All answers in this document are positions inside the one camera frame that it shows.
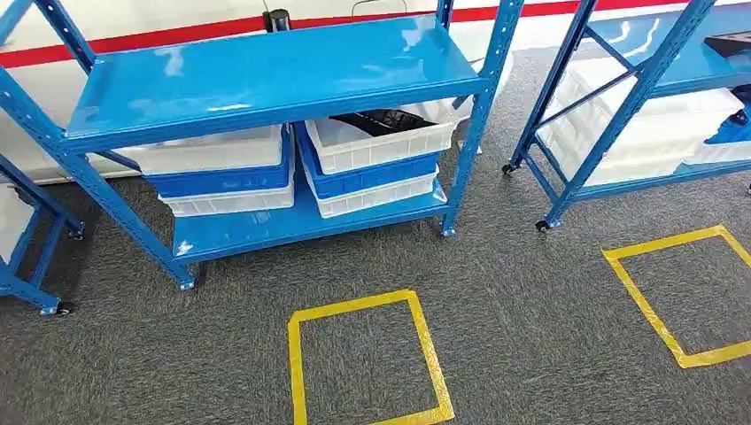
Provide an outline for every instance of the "shelf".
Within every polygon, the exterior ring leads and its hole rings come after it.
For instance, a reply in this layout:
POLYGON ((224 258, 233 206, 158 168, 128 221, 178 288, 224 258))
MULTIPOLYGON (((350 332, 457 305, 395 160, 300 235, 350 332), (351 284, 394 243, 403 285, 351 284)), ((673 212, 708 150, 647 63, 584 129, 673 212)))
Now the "shelf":
POLYGON ((323 219, 301 174, 295 176, 295 204, 291 208, 175 219, 175 261, 217 259, 284 243, 418 220, 450 210, 444 191, 435 180, 429 194, 323 219))
POLYGON ((751 159, 743 161, 717 162, 713 164, 682 164, 676 172, 663 177, 634 180, 631 182, 601 184, 597 186, 584 186, 574 196, 576 201, 596 199, 616 195, 619 193, 632 192, 634 190, 648 189, 663 184, 690 182, 693 180, 716 177, 718 175, 737 173, 738 171, 751 170, 751 159))
MULTIPOLYGON (((681 11, 598 20, 589 28, 632 65, 654 54, 681 11)), ((654 88, 653 97, 751 83, 751 58, 723 58, 704 43, 709 35, 751 30, 751 4, 714 6, 654 88)))
POLYGON ((482 90, 434 15, 97 57, 73 153, 456 97, 482 90))

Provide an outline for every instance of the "gray carpet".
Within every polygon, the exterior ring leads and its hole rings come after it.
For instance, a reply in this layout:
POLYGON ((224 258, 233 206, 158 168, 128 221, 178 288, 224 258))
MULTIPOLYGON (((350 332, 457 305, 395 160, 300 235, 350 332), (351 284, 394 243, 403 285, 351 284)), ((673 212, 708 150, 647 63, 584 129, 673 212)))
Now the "gray carpet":
MULTIPOLYGON (((86 241, 61 242, 44 284, 79 311, 41 318, 0 300, 0 423, 289 424, 292 313, 405 288, 443 368, 447 423, 751 423, 751 358, 678 367, 600 253, 718 223, 751 249, 751 174, 575 205, 539 234, 543 192, 529 170, 499 168, 550 57, 516 55, 450 239, 423 220, 294 243, 205 263, 203 282, 180 292, 78 187, 50 187, 89 225, 86 241)), ((169 239, 147 184, 112 184, 169 239)), ((721 242, 624 261, 689 353, 751 337, 749 271, 721 242)), ((306 322, 301 335, 309 423, 436 405, 406 303, 306 322)))

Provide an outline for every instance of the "stacked bins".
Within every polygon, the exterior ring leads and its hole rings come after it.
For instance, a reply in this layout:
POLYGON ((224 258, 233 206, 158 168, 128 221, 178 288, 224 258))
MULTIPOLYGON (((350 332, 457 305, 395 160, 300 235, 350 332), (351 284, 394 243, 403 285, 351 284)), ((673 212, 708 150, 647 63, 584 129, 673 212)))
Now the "stacked bins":
POLYGON ((395 108, 435 125, 371 136, 332 119, 295 124, 306 179, 324 219, 430 193, 459 121, 440 101, 395 108))
MULTIPOLYGON (((576 102, 623 72, 625 69, 613 58, 571 62, 546 115, 576 102)), ((635 82, 635 77, 630 77, 538 130, 538 137, 569 180, 635 82)), ((728 89, 648 100, 603 156, 585 186, 673 174, 741 107, 742 103, 728 89)))
MULTIPOLYGON (((287 126, 138 147, 143 177, 175 217, 288 208, 295 149, 287 126)), ((122 151, 131 156, 132 152, 122 151)))

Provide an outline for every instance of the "floor marking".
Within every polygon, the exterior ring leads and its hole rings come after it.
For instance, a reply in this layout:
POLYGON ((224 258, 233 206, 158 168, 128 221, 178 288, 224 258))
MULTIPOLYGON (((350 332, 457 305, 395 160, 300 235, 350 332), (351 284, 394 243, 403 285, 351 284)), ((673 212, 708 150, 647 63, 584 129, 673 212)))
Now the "floor marking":
POLYGON ((668 346, 670 351, 673 353, 673 356, 676 358, 678 365, 682 368, 709 366, 716 363, 721 363, 723 361, 733 360, 739 357, 751 355, 751 341, 744 341, 742 343, 728 345, 706 352, 686 354, 680 347, 680 345, 678 345, 676 338, 673 337, 668 328, 665 326, 665 323, 663 323, 660 318, 657 317, 657 314, 654 313, 652 306, 649 305, 649 303, 646 301, 646 298, 641 295, 639 288, 637 288, 628 272, 626 272, 626 269, 623 268, 620 259, 625 259, 627 257, 644 254, 647 252, 662 250, 684 243, 696 242, 700 241, 701 239, 707 239, 714 236, 721 236, 731 246, 732 250, 735 251, 735 253, 738 254, 739 257, 741 257, 741 259, 743 259, 746 265, 751 268, 751 255, 749 255, 748 252, 743 249, 743 246, 741 246, 741 244, 734 237, 732 237, 730 232, 728 232, 725 226, 723 226, 722 224, 718 224, 717 226, 714 226, 712 228, 703 228, 701 230, 695 230, 693 232, 688 232, 681 235, 664 237, 652 242, 637 243, 635 245, 618 248, 616 250, 602 251, 602 255, 605 256, 605 259, 608 261, 608 263, 610 263, 610 266, 613 267, 616 275, 619 279, 621 279, 621 282, 623 282, 626 290, 629 291, 629 294, 639 306, 639 310, 641 310, 641 312, 644 314, 646 320, 649 321, 649 324, 652 325, 652 328, 654 328, 654 330, 657 332, 657 335, 662 338, 665 345, 668 346))
POLYGON ((320 319, 321 317, 333 316, 335 314, 354 312, 370 307, 378 307, 379 305, 396 303, 398 301, 407 301, 409 304, 409 311, 412 314, 417 336, 420 338, 422 354, 425 356, 425 361, 428 364, 430 379, 433 382, 433 390, 436 392, 438 407, 424 412, 411 413, 399 416, 398 418, 373 422, 372 425, 429 425, 448 421, 453 418, 451 399, 445 386, 441 366, 438 364, 436 349, 433 346, 433 341, 430 339, 428 323, 425 321, 425 316, 422 315, 417 294, 413 290, 396 290, 373 297, 363 297, 342 303, 298 310, 292 314, 290 321, 287 323, 287 337, 290 342, 290 375, 295 425, 307 424, 305 381, 303 381, 303 353, 300 346, 300 322, 320 319))

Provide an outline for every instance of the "dark object on shelf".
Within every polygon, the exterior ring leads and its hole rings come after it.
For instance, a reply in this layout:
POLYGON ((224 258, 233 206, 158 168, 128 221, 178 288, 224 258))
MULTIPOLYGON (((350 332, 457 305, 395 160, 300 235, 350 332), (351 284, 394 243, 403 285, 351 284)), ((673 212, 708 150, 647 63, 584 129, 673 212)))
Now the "dark object on shelf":
POLYGON ((290 13, 284 9, 263 12, 261 16, 263 17, 263 26, 267 33, 288 31, 292 29, 290 26, 290 13))
POLYGON ((434 122, 424 120, 419 115, 394 109, 345 113, 334 115, 331 119, 357 127, 373 137, 436 125, 434 122))
MULTIPOLYGON (((751 84, 738 86, 735 89, 731 90, 731 93, 744 104, 751 104, 751 84)), ((740 109, 733 115, 728 117, 728 120, 738 126, 746 126, 746 124, 748 124, 748 114, 746 114, 745 109, 740 109)))
POLYGON ((712 35, 705 38, 704 42, 723 58, 729 58, 741 53, 743 50, 751 50, 751 31, 712 35))
POLYGON ((744 104, 751 102, 751 84, 738 86, 730 92, 744 104))
POLYGON ((746 126, 746 124, 748 124, 748 115, 746 115, 746 111, 741 109, 735 112, 730 117, 728 117, 728 120, 730 120, 730 122, 733 124, 737 124, 739 126, 746 126))

